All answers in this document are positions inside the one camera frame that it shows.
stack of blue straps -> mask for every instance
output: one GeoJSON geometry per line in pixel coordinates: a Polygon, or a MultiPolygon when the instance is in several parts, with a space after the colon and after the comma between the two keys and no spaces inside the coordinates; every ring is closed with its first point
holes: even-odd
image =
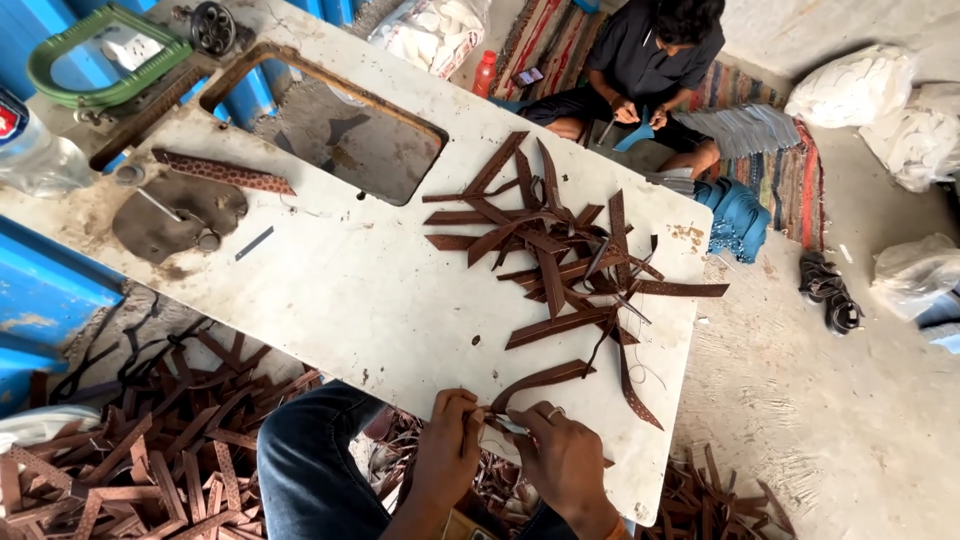
{"type": "Polygon", "coordinates": [[[740,262],[756,261],[756,253],[767,239],[770,212],[760,205],[756,194],[746,185],[726,177],[714,183],[697,182],[694,200],[713,210],[709,252],[724,248],[740,262]]]}

red plastic bottle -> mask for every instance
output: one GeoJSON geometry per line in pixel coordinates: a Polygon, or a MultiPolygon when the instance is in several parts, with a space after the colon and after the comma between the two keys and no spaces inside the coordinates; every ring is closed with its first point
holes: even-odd
{"type": "Polygon", "coordinates": [[[476,72],[473,74],[473,89],[471,92],[486,98],[490,91],[490,82],[496,75],[496,53],[494,51],[484,51],[483,59],[477,63],[476,72]]]}

hand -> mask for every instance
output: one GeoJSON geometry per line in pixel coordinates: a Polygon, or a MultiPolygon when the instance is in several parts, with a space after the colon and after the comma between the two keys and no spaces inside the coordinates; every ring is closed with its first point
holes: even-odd
{"type": "Polygon", "coordinates": [[[653,114],[650,115],[650,127],[652,127],[654,131],[656,131],[665,125],[666,125],[666,107],[661,105],[654,110],[653,114]]]}
{"type": "Polygon", "coordinates": [[[509,434],[520,452],[523,475],[580,538],[605,538],[619,514],[607,500],[603,487],[603,443],[600,436],[540,402],[525,411],[507,409],[514,423],[527,428],[530,437],[509,434]]]}
{"type": "Polygon", "coordinates": [[[613,119],[623,124],[633,124],[640,121],[636,115],[636,105],[634,102],[623,96],[616,96],[610,102],[610,108],[613,109],[613,119]]]}
{"type": "Polygon", "coordinates": [[[437,394],[430,423],[420,433],[410,500],[444,514],[470,489],[480,463],[483,409],[463,388],[437,394]]]}

finger ring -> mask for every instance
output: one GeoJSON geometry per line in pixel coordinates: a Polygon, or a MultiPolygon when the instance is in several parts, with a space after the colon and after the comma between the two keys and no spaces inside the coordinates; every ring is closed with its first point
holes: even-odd
{"type": "Polygon", "coordinates": [[[550,414],[547,414],[547,415],[546,415],[546,420],[547,420],[547,422],[550,421],[550,417],[551,417],[551,416],[553,416],[554,414],[556,414],[556,413],[558,413],[558,412],[560,413],[561,416],[564,416],[564,417],[566,416],[566,411],[564,410],[563,407],[561,407],[561,406],[555,406],[555,407],[553,407],[553,410],[550,411],[550,414]]]}

green frame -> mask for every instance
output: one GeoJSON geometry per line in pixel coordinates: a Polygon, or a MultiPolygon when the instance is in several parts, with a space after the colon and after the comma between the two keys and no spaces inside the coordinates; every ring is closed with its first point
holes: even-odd
{"type": "Polygon", "coordinates": [[[166,28],[113,2],[107,2],[66,31],[48,37],[27,59],[27,77],[36,90],[70,109],[103,109],[131,100],[141,90],[184,60],[193,48],[190,42],[166,28]],[[54,82],[50,68],[56,59],[77,45],[103,32],[107,26],[120,23],[163,45],[163,50],[137,67],[123,79],[106,88],[70,90],[54,82]]]}

